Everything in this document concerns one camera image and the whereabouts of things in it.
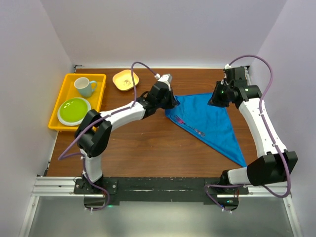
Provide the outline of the blue cloth napkin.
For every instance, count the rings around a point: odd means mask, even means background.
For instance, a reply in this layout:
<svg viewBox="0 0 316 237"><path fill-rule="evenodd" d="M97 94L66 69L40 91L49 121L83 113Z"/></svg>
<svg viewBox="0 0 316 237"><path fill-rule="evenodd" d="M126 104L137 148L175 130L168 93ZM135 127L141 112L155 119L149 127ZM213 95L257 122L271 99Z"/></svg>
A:
<svg viewBox="0 0 316 237"><path fill-rule="evenodd" d="M246 161L238 144L233 125L226 108L208 105L212 93L176 95L178 106L165 110L165 116L177 126L201 140L236 164L246 167ZM173 115L203 132L199 136L194 130L179 124Z"/></svg>

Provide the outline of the iridescent metal fork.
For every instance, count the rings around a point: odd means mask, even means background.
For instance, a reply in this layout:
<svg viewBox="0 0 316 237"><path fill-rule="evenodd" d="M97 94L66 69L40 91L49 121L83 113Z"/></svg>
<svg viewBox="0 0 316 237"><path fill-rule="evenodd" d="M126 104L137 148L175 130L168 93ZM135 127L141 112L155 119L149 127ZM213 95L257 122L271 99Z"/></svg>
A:
<svg viewBox="0 0 316 237"><path fill-rule="evenodd" d="M187 123L185 123L181 118L179 118L177 115L173 115L173 118L179 123L179 124L182 124L182 125L185 125L187 126L188 128L194 130L199 136L201 137L205 137L205 134L199 130L197 130L196 128L193 128L192 126L189 126Z"/></svg>

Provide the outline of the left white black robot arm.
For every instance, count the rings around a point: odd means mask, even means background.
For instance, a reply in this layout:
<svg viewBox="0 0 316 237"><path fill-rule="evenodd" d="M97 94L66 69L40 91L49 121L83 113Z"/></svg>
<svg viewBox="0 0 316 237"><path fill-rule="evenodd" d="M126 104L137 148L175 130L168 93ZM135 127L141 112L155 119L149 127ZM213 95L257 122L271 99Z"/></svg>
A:
<svg viewBox="0 0 316 237"><path fill-rule="evenodd" d="M103 189L101 154L105 151L113 131L133 121L145 119L157 109L173 109L177 105L170 83L159 80L135 102L101 113L90 110L75 133L83 159L85 188L92 194Z"/></svg>

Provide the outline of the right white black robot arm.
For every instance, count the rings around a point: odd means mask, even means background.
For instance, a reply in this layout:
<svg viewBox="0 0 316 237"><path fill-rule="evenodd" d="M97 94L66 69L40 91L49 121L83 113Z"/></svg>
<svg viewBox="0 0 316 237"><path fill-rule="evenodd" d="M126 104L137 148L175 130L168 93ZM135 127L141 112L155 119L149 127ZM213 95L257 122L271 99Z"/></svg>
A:
<svg viewBox="0 0 316 237"><path fill-rule="evenodd" d="M226 65L223 72L224 78L216 83L208 104L222 108L230 103L236 106L251 132L257 159L247 167L223 171L219 182L221 191L231 194L238 185L266 187L279 182L289 183L298 157L279 139L259 87L248 84L244 67Z"/></svg>

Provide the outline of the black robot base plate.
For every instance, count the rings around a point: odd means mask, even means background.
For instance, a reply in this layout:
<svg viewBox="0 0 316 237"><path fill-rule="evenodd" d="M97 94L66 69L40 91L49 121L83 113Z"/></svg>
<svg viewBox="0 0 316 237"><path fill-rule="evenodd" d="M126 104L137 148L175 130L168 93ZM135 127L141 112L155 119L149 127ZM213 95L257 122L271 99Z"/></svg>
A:
<svg viewBox="0 0 316 237"><path fill-rule="evenodd" d="M102 195L99 189L93 189L84 179L74 180L74 194ZM219 178L203 177L104 177L103 188L110 194L109 205L119 205L120 202L203 202L215 204L205 193L204 186L219 183ZM238 195L249 194L248 188L209 188L209 194L224 206L238 206ZM219 198L219 195L229 195L233 198Z"/></svg>

